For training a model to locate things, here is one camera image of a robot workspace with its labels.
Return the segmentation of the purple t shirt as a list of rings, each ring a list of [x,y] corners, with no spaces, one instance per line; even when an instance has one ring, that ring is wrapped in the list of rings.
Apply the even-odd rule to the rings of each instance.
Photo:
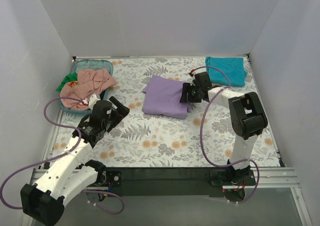
[[[142,111],[144,114],[185,119],[190,104],[180,102],[182,90],[182,81],[153,75],[148,85],[142,90],[145,93]]]

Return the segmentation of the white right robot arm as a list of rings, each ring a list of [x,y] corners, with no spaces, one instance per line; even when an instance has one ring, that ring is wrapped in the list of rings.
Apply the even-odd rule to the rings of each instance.
[[[240,93],[228,87],[212,85],[208,72],[189,75],[191,83],[182,85],[181,103],[207,102],[200,124],[200,147],[204,158],[217,168],[227,168],[227,181],[237,185],[245,178],[244,171],[249,170],[253,160],[251,154],[254,144],[268,126],[268,119],[256,92]],[[217,165],[209,160],[204,150],[203,127],[207,112],[212,103],[229,109],[232,129],[235,133],[234,148],[226,165]]]

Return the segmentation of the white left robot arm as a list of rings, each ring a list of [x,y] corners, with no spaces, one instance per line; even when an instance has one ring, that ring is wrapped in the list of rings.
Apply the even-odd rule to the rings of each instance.
[[[68,145],[59,158],[34,183],[25,184],[20,191],[23,212],[46,226],[55,225],[65,207],[77,194],[90,185],[106,187],[102,194],[109,194],[112,187],[121,184],[119,171],[108,171],[96,160],[81,165],[96,144],[115,128],[130,112],[115,97],[89,99],[91,113],[85,115],[74,128]]]

